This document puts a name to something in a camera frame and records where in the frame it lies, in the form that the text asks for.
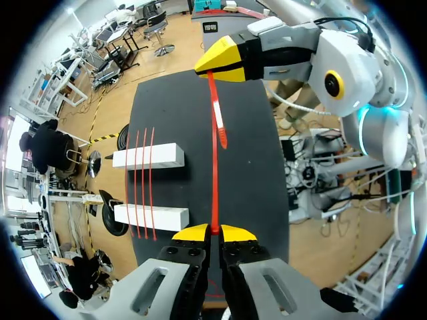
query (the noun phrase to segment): office chair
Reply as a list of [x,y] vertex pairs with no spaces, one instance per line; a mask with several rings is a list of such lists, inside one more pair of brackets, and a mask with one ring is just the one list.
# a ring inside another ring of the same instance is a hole
[[155,1],[150,1],[149,3],[146,3],[142,8],[138,8],[137,12],[142,16],[134,23],[137,28],[147,25],[147,20],[150,17],[159,14],[155,5]]
[[174,49],[174,45],[164,45],[163,41],[161,40],[160,33],[162,30],[166,28],[167,20],[166,20],[166,11],[163,11],[162,13],[159,13],[157,15],[154,15],[147,20],[147,26],[148,28],[144,30],[144,35],[146,37],[149,37],[153,33],[155,33],[155,36],[157,37],[157,40],[159,40],[160,48],[154,51],[154,55],[156,57],[161,57],[162,55],[166,55],[168,53],[171,53]]

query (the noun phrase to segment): monitor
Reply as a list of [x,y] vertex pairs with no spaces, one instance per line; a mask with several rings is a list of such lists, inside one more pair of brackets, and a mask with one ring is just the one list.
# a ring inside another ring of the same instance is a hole
[[97,40],[107,42],[107,40],[111,37],[113,33],[110,30],[103,30],[97,37]]
[[28,274],[28,278],[30,279],[40,298],[44,299],[50,295],[52,291],[47,285],[46,280],[43,278],[35,257],[33,255],[29,255],[28,257],[21,258],[21,261],[25,271]]
[[[69,48],[67,48],[67,50],[65,50],[62,53],[62,55],[66,54],[67,52],[70,52]],[[73,64],[73,62],[74,62],[74,59],[65,59],[65,61],[60,61],[59,63],[62,64],[64,68],[68,69]]]

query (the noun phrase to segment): tire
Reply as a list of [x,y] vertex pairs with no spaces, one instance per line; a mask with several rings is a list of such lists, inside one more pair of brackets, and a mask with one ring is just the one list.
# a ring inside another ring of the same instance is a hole
[[102,206],[102,221],[104,222],[105,228],[108,230],[108,232],[110,232],[112,235],[115,235],[116,237],[124,235],[129,229],[128,224],[114,220],[114,215],[110,213],[105,205]]

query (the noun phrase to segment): screw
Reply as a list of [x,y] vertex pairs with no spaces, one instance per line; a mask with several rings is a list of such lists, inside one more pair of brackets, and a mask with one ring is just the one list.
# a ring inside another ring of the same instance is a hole
[[175,247],[169,247],[166,249],[166,252],[169,253],[170,255],[173,255],[178,252],[178,249],[176,249]]
[[235,255],[239,254],[239,251],[235,248],[230,248],[230,249],[228,249],[228,254],[232,255],[234,257]]
[[261,248],[259,246],[252,247],[251,252],[256,255],[257,253],[261,253]]
[[191,255],[192,257],[195,257],[196,255],[200,254],[200,250],[199,249],[190,249],[188,251],[188,254]]

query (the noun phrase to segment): person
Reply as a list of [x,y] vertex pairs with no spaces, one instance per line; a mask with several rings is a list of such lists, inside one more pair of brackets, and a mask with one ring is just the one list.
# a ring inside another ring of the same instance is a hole
[[[42,123],[35,132],[34,137],[24,132],[19,140],[22,152],[31,152],[34,167],[44,175],[47,166],[55,168],[58,178],[64,179],[74,173],[75,163],[68,160],[66,151],[78,150],[77,143],[69,135],[56,131],[58,121],[55,119]],[[69,157],[76,159],[76,153],[69,153]]]
[[117,21],[118,25],[124,25],[128,23],[135,22],[136,18],[136,10],[129,10],[126,9],[125,5],[120,5],[117,11],[117,15],[115,16],[115,20]]
[[97,251],[95,256],[90,259],[74,257],[73,259],[53,257],[58,263],[66,264],[68,280],[73,290],[65,289],[59,293],[59,298],[69,308],[77,308],[79,299],[89,300],[98,288],[98,285],[107,286],[106,280],[109,278],[107,273],[99,271],[101,263],[111,265],[111,261],[102,251]]

